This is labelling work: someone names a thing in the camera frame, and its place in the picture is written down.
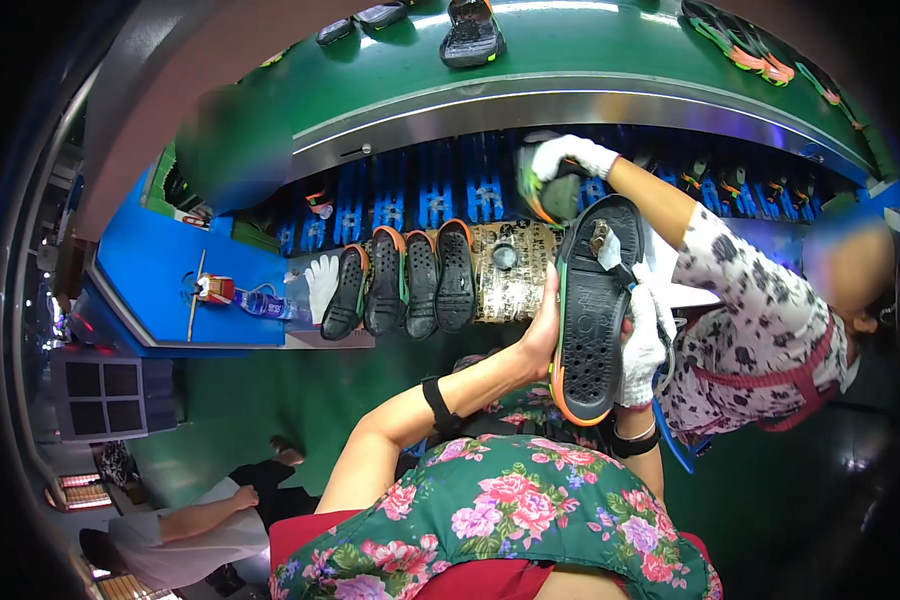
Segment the green floral shirt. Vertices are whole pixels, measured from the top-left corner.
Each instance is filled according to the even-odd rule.
[[[464,357],[455,371],[482,358]],[[432,448],[372,507],[277,566],[273,600],[411,600],[444,570],[484,559],[613,571],[634,600],[723,597],[713,566],[647,486],[599,451],[596,428],[564,419],[544,385],[513,391],[473,419],[514,431],[556,427],[575,443],[485,434]]]

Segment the hand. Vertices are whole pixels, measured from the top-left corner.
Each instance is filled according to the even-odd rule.
[[[233,494],[233,502],[237,505],[237,510],[241,511],[256,506],[260,502],[260,496],[253,486],[241,486],[237,489],[237,493]]]
[[[337,275],[340,273],[340,258],[322,255],[310,262],[310,268],[303,271],[310,287],[310,315],[315,326],[324,322],[324,313],[330,305],[330,299],[337,291]]]
[[[595,144],[592,140],[564,135],[540,144],[533,155],[531,168],[540,182],[549,182],[557,176],[561,161],[570,158],[593,177],[605,180],[619,156],[619,153]]]
[[[557,340],[561,336],[561,307],[557,299],[559,288],[557,269],[548,262],[540,307],[523,337],[515,344],[521,360],[529,367],[532,381],[546,378],[550,373],[550,363],[554,360]]]
[[[667,350],[657,333],[661,308],[649,283],[640,283],[630,293],[633,330],[623,350],[624,385],[617,400],[621,406],[646,406],[654,399],[654,374],[667,358]]]

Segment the floral shirt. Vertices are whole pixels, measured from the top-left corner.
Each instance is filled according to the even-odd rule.
[[[824,337],[830,318],[827,304],[805,279],[767,258],[697,204],[672,282],[710,290],[723,307],[705,314],[673,342],[673,378],[657,397],[671,431],[686,441],[783,417],[804,405],[795,385],[735,390],[697,378],[692,366],[760,376],[802,365]],[[835,381],[842,392],[852,380],[847,335],[843,321],[833,321],[830,350],[813,378],[816,386]]]
[[[444,570],[484,559],[620,574],[631,598],[722,598],[720,579],[623,464],[529,435],[447,441],[373,506],[278,565],[274,600],[411,600]]]

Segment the window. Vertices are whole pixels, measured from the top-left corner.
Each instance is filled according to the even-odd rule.
[[[139,358],[56,348],[49,358],[62,442],[106,442],[147,435]]]
[[[180,598],[168,589],[153,591],[137,581],[133,575],[97,579],[96,589],[99,590],[104,600],[178,600]]]

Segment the white glove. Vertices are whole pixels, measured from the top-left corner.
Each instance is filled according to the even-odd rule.
[[[649,288],[653,296],[653,305],[656,308],[656,321],[672,344],[674,338],[677,337],[677,324],[674,322],[674,311],[670,309],[669,304],[663,301],[666,297],[663,285],[668,282],[652,273],[646,261],[633,265],[631,270],[636,282]]]
[[[617,402],[626,407],[646,406],[654,399],[654,373],[667,358],[666,347],[657,333],[657,323],[666,331],[671,343],[677,335],[670,308],[658,300],[654,284],[644,279],[650,274],[647,266],[634,265],[633,274],[640,283],[630,292],[633,332],[624,344],[623,394]]]
[[[561,161],[570,158],[576,160],[590,175],[605,180],[619,156],[619,153],[595,144],[592,140],[564,135],[540,144],[533,155],[531,166],[540,182],[549,182],[557,176]]]
[[[324,322],[324,313],[337,291],[337,275],[340,272],[340,258],[322,255],[319,261],[312,260],[310,268],[303,271],[303,277],[310,286],[310,314],[315,326]]]

